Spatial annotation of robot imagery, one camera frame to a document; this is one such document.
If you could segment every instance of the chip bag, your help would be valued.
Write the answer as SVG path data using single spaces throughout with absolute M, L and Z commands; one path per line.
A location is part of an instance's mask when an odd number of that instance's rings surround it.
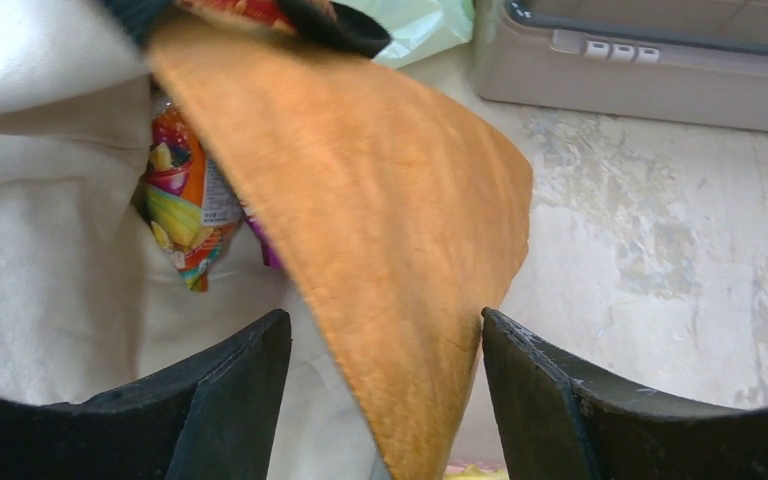
M 280 268 L 253 215 L 243 210 L 180 110 L 159 90 L 154 108 L 140 210 L 187 287 L 207 290 L 208 268 L 243 220 L 261 241 L 264 264 Z

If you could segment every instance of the white marble surface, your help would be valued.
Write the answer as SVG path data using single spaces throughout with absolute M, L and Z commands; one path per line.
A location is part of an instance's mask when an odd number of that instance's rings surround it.
M 469 54 L 405 71 L 534 167 L 531 253 L 502 310 L 634 381 L 768 405 L 768 134 L 485 102 Z M 454 456 L 499 455 L 485 382 Z

